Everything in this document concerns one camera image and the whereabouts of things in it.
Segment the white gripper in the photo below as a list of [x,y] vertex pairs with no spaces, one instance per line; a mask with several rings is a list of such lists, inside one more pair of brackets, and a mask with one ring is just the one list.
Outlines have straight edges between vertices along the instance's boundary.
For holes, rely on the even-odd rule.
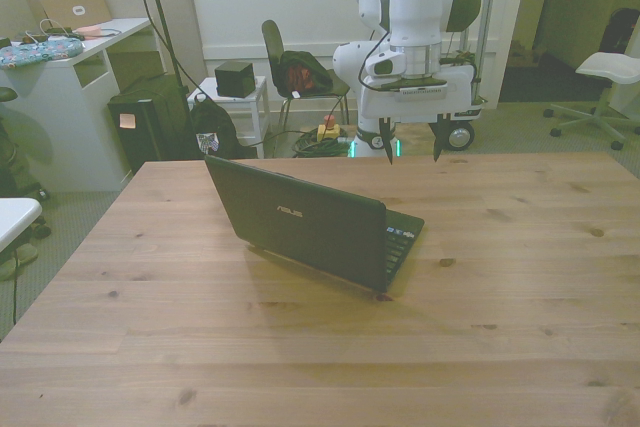
[[361,89],[359,115],[366,119],[379,118],[379,133],[390,163],[393,163],[392,140],[395,138],[395,124],[391,118],[404,123],[437,120],[432,125],[435,135],[433,158],[437,161],[447,144],[450,126],[449,116],[438,114],[453,114],[471,108],[472,65],[445,65],[435,78],[444,80],[445,84],[403,88],[397,92]]

